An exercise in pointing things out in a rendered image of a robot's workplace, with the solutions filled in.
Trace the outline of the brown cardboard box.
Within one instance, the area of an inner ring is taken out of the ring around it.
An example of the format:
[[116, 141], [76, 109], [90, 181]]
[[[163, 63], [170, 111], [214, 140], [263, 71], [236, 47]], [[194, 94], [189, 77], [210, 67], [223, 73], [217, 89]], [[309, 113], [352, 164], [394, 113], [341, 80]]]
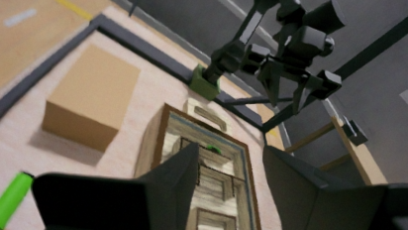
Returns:
[[107, 155], [122, 132], [141, 73], [90, 46], [48, 100], [43, 133]]

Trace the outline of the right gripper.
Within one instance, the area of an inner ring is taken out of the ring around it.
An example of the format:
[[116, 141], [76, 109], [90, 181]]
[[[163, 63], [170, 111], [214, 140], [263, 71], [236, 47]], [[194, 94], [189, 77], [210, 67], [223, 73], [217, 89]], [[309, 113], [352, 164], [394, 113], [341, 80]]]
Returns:
[[310, 63], [307, 63], [307, 59], [303, 57], [291, 53], [289, 56], [280, 57], [287, 39], [279, 43], [275, 57], [270, 54], [268, 49], [256, 45], [248, 46], [239, 71], [256, 76], [258, 70], [261, 70], [257, 81], [261, 82], [264, 87], [273, 108], [278, 105], [280, 77], [297, 82], [298, 88], [293, 92], [293, 110], [294, 115], [297, 116], [308, 97], [320, 101], [326, 100], [342, 88], [342, 80], [340, 76], [325, 70], [321, 70], [316, 76], [311, 75], [311, 72], [306, 71]]

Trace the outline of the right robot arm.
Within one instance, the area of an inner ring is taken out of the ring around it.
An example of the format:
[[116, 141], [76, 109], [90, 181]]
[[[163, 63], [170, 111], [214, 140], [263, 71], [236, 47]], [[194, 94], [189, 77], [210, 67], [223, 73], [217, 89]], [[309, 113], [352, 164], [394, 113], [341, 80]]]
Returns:
[[279, 45], [282, 40], [288, 38], [281, 51], [282, 58], [291, 53], [307, 59], [310, 67], [313, 58], [330, 55], [334, 50], [334, 41], [327, 36], [347, 25], [338, 3], [328, 0], [307, 13], [301, 5], [297, 5], [298, 0], [287, 1], [254, 0], [253, 7], [230, 45], [223, 46], [211, 55], [211, 65], [207, 70], [203, 68], [202, 79], [217, 88], [217, 81], [225, 73], [231, 76], [239, 71], [245, 47], [266, 11], [276, 5], [280, 5], [280, 8], [276, 10], [275, 21], [283, 28], [272, 40]]

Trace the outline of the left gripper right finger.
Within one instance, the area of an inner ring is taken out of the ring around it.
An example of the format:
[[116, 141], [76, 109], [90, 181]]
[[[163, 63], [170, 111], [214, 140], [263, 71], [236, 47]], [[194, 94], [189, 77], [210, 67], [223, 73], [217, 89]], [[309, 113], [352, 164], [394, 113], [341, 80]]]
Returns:
[[358, 187], [264, 145], [266, 182], [283, 230], [381, 230], [408, 216], [408, 183]]

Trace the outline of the green screwdriver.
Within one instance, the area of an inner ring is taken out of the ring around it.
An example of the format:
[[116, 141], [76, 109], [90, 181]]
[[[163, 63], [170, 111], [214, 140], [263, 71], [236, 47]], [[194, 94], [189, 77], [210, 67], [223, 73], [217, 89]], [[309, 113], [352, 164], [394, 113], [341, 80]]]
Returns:
[[0, 199], [0, 230], [7, 230], [17, 213], [31, 194], [34, 176], [28, 173], [19, 175]]

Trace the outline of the wooden maze board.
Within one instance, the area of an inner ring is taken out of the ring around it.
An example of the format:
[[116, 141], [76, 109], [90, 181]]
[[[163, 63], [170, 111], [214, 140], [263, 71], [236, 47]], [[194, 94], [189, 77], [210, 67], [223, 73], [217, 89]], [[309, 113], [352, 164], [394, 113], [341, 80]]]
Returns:
[[183, 112], [164, 104], [151, 120], [136, 178], [192, 142], [198, 171], [185, 230], [263, 230], [250, 146], [233, 138], [229, 119], [192, 99]]

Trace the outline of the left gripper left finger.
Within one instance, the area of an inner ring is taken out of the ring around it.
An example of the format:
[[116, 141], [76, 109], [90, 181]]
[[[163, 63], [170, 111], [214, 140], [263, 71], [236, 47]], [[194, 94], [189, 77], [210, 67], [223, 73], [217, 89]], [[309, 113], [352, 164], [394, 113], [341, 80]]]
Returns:
[[[199, 143], [137, 177], [43, 172], [31, 193], [49, 223], [104, 230], [185, 230], [195, 190]], [[149, 179], [149, 180], [140, 180]]]

